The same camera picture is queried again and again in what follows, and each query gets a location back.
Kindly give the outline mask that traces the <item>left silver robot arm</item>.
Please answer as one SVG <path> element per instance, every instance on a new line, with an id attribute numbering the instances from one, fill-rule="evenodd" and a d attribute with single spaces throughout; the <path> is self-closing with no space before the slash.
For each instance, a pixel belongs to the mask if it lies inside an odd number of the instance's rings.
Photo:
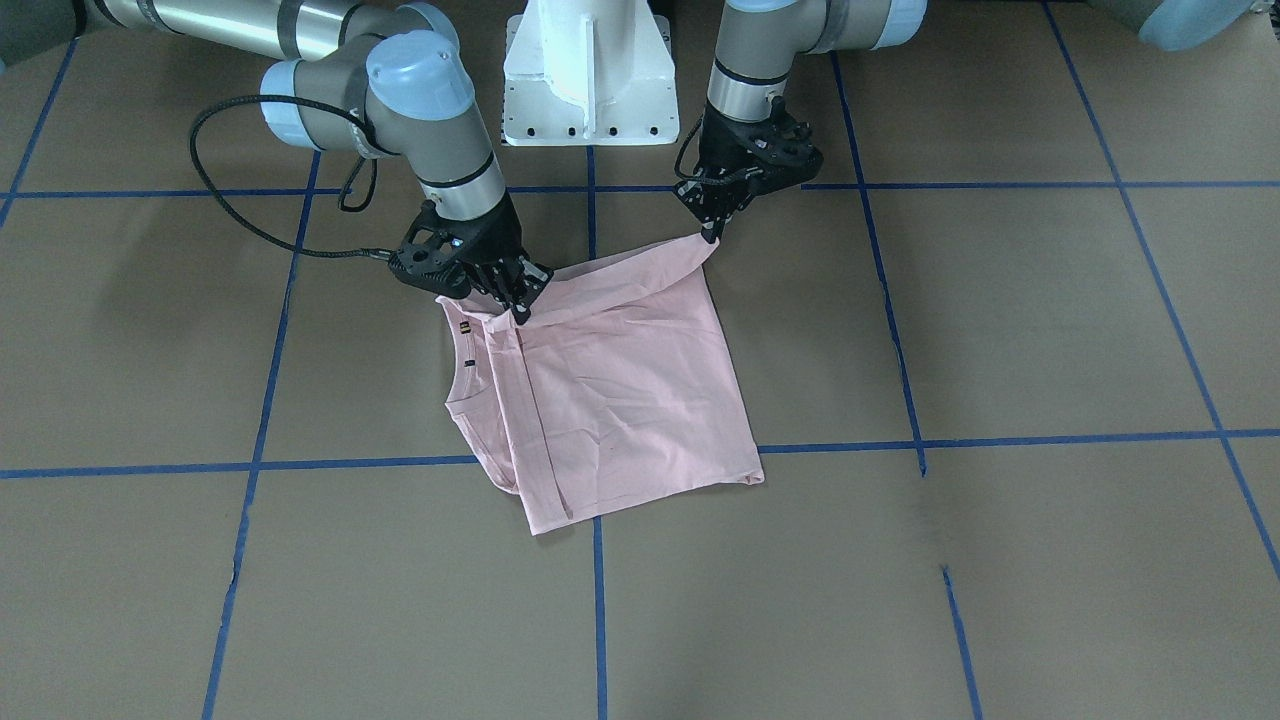
<path id="1" fill-rule="evenodd" d="M 806 183 L 824 158 L 812 127 L 787 109 L 785 90 L 799 55 L 895 47 L 915 36 L 924 1 L 727 1 L 691 170 L 672 191 L 708 243 L 753 200 Z"/>

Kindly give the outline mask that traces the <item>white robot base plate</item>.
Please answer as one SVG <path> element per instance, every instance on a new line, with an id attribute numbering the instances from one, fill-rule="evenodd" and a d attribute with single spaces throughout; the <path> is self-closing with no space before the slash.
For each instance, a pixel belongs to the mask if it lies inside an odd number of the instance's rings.
<path id="1" fill-rule="evenodd" d="M 669 19 L 648 1 L 529 1 L 506 22 L 502 140 L 653 146 L 680 132 Z"/>

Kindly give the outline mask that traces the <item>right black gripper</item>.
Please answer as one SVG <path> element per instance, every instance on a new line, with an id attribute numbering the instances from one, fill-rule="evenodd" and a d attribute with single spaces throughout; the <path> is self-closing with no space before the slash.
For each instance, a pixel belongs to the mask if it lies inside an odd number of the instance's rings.
<path id="1" fill-rule="evenodd" d="M 522 227 L 508 193 L 471 220 L 444 218 L 431 200 L 388 260 L 401 282 L 454 300 L 479 292 L 524 324 L 554 270 L 535 263 L 522 245 Z"/>

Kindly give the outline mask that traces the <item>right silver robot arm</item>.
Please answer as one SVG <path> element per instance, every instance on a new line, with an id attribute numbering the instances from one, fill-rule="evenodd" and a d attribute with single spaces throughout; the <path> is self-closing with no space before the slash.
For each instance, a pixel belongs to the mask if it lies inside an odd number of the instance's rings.
<path id="1" fill-rule="evenodd" d="M 480 293 L 520 324 L 553 277 L 524 249 L 458 35 L 429 3 L 5 1 L 1 20 L 4 68 L 101 28 L 269 56 L 256 94 L 214 104 L 189 128 L 193 168 L 224 211 L 233 206 L 198 155 L 198 135 L 219 113 L 256 106 L 284 143 L 356 152 L 356 167 L 370 172 L 399 158 L 420 184 L 422 208 L 397 247 L 335 258 L 383 263 L 399 282 L 445 299 Z"/>

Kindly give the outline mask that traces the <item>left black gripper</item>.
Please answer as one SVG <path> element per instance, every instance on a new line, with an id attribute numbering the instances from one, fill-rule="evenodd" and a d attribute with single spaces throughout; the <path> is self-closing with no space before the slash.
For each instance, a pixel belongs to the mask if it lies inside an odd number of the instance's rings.
<path id="1" fill-rule="evenodd" d="M 675 159 L 673 195 L 716 243 L 754 199 L 814 179 L 824 163 L 812 127 L 783 100 L 768 101 L 762 120 L 735 120 L 713 106 L 690 129 Z"/>

